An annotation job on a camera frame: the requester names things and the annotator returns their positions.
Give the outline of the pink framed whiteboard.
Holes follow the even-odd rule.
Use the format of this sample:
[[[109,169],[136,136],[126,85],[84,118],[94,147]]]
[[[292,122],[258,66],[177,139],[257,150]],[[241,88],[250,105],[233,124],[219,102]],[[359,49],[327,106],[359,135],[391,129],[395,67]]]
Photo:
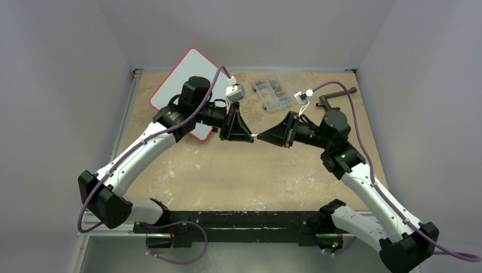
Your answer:
[[[153,93],[149,99],[149,104],[154,109],[159,110],[161,107],[166,106],[174,95],[181,93],[184,82],[190,77],[201,76],[212,81],[217,69],[218,67],[202,52],[196,48],[189,49]],[[213,89],[212,100],[225,99],[225,91],[228,87],[227,80],[228,77],[224,71],[221,71]],[[205,141],[212,131],[212,127],[197,124],[190,134],[200,141]]]

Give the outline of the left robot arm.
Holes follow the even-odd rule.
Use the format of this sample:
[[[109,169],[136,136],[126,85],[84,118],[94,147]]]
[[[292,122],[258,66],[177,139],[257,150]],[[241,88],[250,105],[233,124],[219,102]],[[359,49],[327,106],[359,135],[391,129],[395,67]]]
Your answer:
[[[167,207],[151,198],[125,196],[134,180],[163,152],[193,131],[197,124],[220,130],[221,140],[254,142],[254,135],[240,116],[244,87],[230,77],[225,98],[213,99],[214,83],[193,76],[184,82],[181,93],[173,96],[153,117],[143,133],[118,157],[95,172],[78,177],[82,210],[89,210],[100,225],[114,229],[126,221],[144,222],[157,233],[169,227]]]

